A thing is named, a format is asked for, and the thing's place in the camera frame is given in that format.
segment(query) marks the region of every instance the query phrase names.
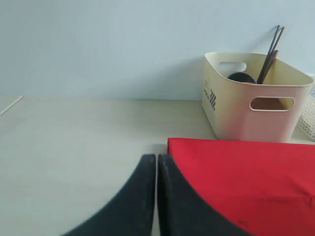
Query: light blue wall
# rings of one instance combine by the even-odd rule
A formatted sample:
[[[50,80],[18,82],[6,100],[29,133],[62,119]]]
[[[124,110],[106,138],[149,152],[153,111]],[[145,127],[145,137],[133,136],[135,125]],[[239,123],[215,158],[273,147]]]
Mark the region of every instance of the light blue wall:
[[[0,93],[199,99],[203,55],[268,50],[313,73],[315,1],[0,0]]]

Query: red cloth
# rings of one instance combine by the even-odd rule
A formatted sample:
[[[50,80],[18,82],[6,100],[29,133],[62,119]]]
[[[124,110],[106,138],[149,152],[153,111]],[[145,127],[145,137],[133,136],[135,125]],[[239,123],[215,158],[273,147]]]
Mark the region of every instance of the red cloth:
[[[315,235],[315,146],[171,138],[195,191],[257,236]]]

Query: chopsticks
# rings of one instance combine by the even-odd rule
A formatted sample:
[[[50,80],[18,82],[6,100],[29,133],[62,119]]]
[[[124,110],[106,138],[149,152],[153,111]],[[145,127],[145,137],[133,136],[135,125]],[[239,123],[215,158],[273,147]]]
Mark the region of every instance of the chopsticks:
[[[281,37],[283,31],[284,31],[284,27],[282,27],[280,29],[280,33],[279,33],[279,36],[277,38],[279,29],[280,29],[280,25],[277,26],[276,33],[275,33],[274,38],[273,38],[273,40],[271,42],[268,54],[267,54],[266,59],[265,59],[265,62],[263,64],[262,68],[261,68],[259,77],[257,79],[257,84],[263,84],[269,69],[271,68],[273,62],[276,60],[276,57],[277,57],[279,51],[275,50],[275,49],[276,49],[276,46],[277,46],[277,44],[278,44],[278,42],[280,40],[280,37]]]

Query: black curved object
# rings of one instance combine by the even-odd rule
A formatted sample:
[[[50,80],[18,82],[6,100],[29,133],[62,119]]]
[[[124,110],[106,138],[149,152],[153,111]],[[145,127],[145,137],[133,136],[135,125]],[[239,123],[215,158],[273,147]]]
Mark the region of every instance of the black curved object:
[[[155,179],[156,157],[143,155],[117,195],[64,236],[149,236],[153,223]]]
[[[157,208],[161,236],[249,236],[211,208],[170,155],[158,157]]]

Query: plastic storage basket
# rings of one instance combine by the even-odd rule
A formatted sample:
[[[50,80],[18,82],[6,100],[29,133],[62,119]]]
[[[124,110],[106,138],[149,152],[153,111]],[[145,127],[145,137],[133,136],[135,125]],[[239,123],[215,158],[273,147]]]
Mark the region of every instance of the plastic storage basket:
[[[243,62],[244,72],[257,78],[265,55],[253,53],[207,53],[202,107],[219,139],[288,142],[302,112],[313,79],[276,60],[263,85],[227,79],[233,69],[222,62]],[[253,109],[255,98],[278,99],[284,109]]]
[[[315,141],[315,86],[304,105],[298,125],[311,140]]]

